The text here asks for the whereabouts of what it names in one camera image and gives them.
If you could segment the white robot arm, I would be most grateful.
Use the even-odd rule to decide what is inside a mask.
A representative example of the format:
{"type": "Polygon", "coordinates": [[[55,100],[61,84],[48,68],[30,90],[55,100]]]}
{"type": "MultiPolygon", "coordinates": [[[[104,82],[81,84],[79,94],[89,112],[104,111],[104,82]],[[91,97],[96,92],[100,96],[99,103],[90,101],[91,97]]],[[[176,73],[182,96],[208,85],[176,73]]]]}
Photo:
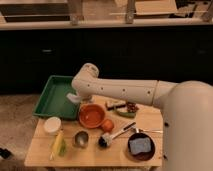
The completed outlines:
{"type": "Polygon", "coordinates": [[[71,85],[82,99],[100,95],[160,109],[162,171],[213,171],[212,85],[101,79],[92,63],[81,67],[71,85]]]}

